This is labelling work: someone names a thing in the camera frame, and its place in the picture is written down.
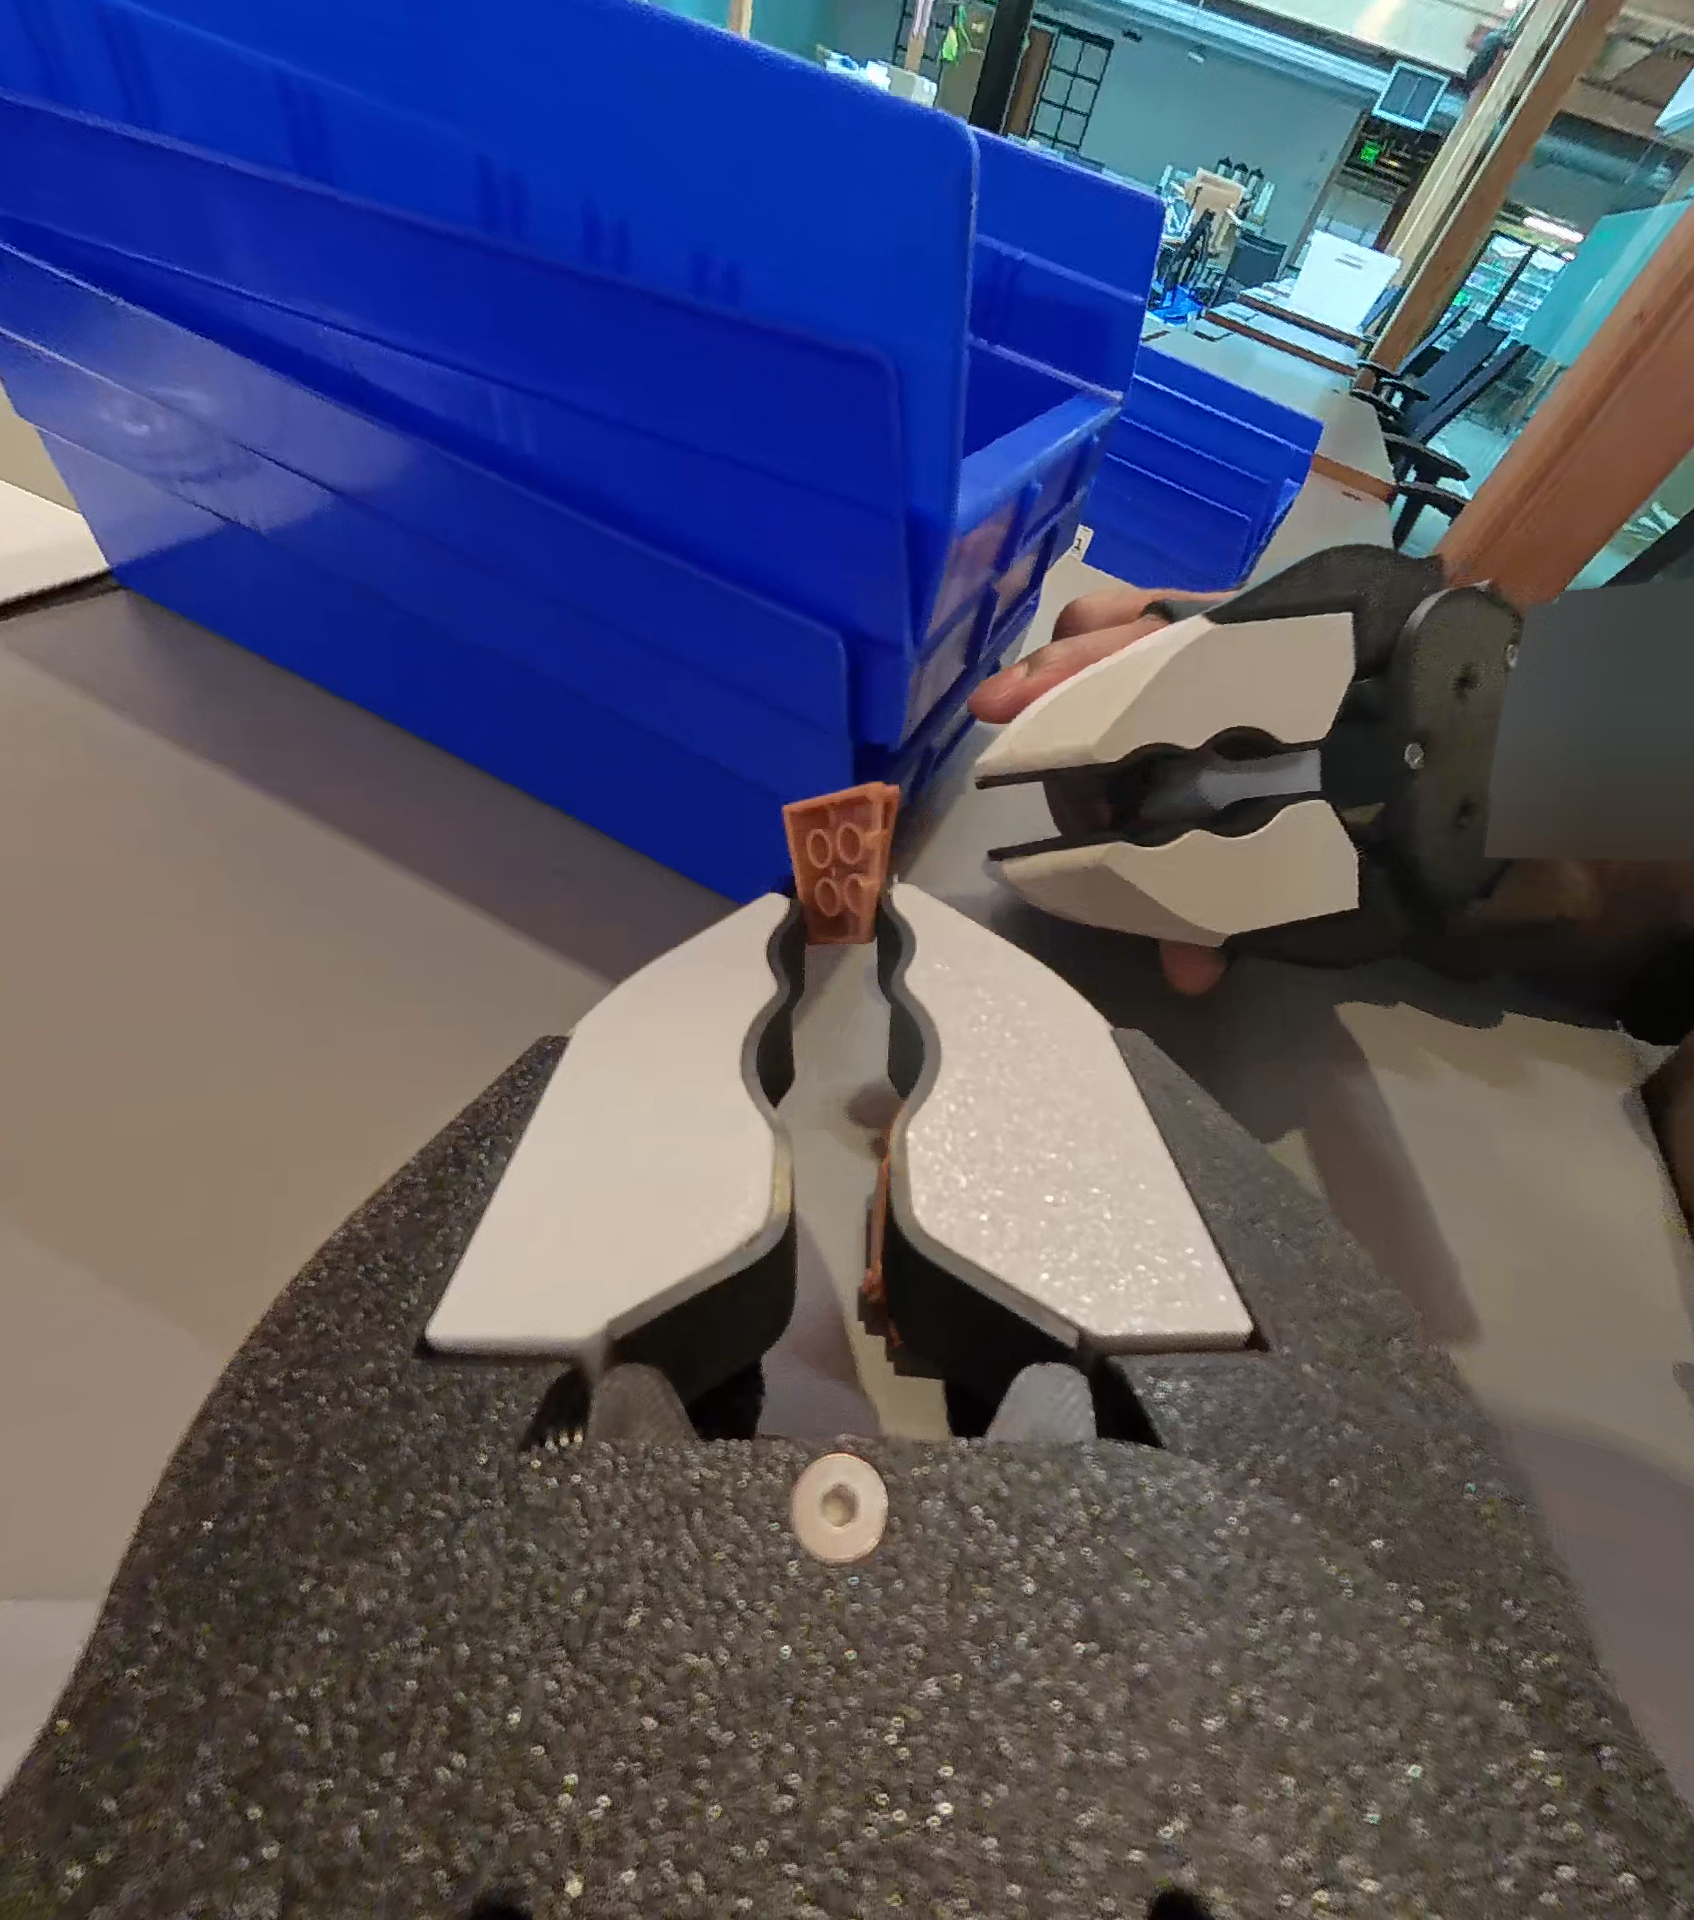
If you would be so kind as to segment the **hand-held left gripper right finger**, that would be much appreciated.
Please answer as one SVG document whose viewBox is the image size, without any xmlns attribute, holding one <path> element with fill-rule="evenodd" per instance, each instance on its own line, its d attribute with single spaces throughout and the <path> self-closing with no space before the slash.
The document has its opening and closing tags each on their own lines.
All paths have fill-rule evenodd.
<svg viewBox="0 0 1694 1920">
<path fill-rule="evenodd" d="M 929 1354 L 923 1286 L 1068 1357 L 1237 1352 L 1254 1322 L 1099 1008 L 916 884 L 881 902 L 884 1306 Z"/>
</svg>

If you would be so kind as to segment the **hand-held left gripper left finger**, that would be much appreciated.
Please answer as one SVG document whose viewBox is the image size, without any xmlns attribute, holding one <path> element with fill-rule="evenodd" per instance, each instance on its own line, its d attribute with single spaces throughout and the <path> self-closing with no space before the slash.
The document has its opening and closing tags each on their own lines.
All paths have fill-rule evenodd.
<svg viewBox="0 0 1694 1920">
<path fill-rule="evenodd" d="M 793 1220 L 793 900 L 761 896 L 572 1028 L 423 1330 L 445 1357 L 619 1357 L 766 1280 Z"/>
</svg>

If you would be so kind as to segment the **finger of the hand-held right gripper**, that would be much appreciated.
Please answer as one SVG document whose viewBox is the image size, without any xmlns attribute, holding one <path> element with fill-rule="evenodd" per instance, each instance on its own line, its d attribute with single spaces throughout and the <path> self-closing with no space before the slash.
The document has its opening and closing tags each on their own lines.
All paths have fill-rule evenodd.
<svg viewBox="0 0 1694 1920">
<path fill-rule="evenodd" d="M 1165 624 L 1041 692 L 976 759 L 978 786 L 1118 767 L 1157 750 L 1195 753 L 1231 733 L 1277 750 L 1319 744 L 1356 668 L 1356 622 L 1313 612 Z"/>
<path fill-rule="evenodd" d="M 1325 804 L 1277 806 L 1241 832 L 1187 828 L 1154 846 L 1043 846 L 996 852 L 992 865 L 1011 892 L 1054 919 L 1195 947 L 1359 904 L 1359 855 Z"/>
</svg>

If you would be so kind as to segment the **brown toy brick piece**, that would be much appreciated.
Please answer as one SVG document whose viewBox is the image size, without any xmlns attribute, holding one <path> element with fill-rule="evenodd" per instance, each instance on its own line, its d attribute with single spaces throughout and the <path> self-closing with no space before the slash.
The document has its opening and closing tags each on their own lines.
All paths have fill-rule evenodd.
<svg viewBox="0 0 1694 1920">
<path fill-rule="evenodd" d="M 812 947 L 875 939 L 899 800 L 897 786 L 871 780 L 785 806 L 793 896 Z"/>
</svg>

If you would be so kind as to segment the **person's right forearm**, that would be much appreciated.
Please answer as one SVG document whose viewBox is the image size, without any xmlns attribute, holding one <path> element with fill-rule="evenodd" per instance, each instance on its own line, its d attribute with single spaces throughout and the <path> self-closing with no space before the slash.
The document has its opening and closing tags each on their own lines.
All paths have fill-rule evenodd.
<svg viewBox="0 0 1694 1920">
<path fill-rule="evenodd" d="M 1514 860 L 1448 935 L 1462 960 L 1637 1040 L 1694 1031 L 1694 855 Z"/>
</svg>

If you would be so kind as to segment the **person's right hand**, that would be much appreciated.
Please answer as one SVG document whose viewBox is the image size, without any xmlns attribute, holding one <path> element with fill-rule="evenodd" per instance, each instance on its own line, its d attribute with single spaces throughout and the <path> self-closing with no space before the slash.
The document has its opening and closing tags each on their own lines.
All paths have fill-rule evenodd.
<svg viewBox="0 0 1694 1920">
<path fill-rule="evenodd" d="M 978 684 L 967 700 L 967 710 L 981 726 L 1002 729 L 1099 659 L 1195 612 L 1220 608 L 1227 597 L 1228 594 L 1126 586 L 1085 594 L 1058 612 L 1047 644 Z M 1065 782 L 1060 796 L 1048 800 L 1048 811 L 1060 830 L 1102 828 L 1112 820 L 1104 793 L 1092 780 L 1083 789 Z M 1205 996 L 1227 970 L 1227 957 L 1218 947 L 1163 940 L 1157 954 L 1163 979 L 1178 996 Z"/>
</svg>

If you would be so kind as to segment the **black office chair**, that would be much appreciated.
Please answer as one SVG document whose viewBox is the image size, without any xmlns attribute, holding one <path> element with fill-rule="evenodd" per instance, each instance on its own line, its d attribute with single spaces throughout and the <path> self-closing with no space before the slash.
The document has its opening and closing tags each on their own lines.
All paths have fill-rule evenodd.
<svg viewBox="0 0 1694 1920">
<path fill-rule="evenodd" d="M 1524 344 L 1492 324 L 1469 327 L 1420 374 L 1367 368 L 1367 383 L 1351 393 L 1368 407 L 1392 478 L 1392 544 L 1402 548 L 1426 509 L 1455 520 L 1469 469 L 1434 442 L 1488 389 L 1524 356 Z"/>
</svg>

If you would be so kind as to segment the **wooden support post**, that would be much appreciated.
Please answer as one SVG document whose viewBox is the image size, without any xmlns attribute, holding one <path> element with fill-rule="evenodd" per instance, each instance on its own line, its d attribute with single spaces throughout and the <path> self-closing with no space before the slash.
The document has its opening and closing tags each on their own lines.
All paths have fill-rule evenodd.
<svg viewBox="0 0 1694 1920">
<path fill-rule="evenodd" d="M 1469 97 L 1393 233 L 1395 294 L 1368 358 L 1399 368 L 1439 320 L 1504 207 L 1508 186 L 1602 53 L 1621 2 L 1533 2 Z"/>
<path fill-rule="evenodd" d="M 1577 573 L 1694 450 L 1694 203 L 1439 541 L 1517 610 Z"/>
</svg>

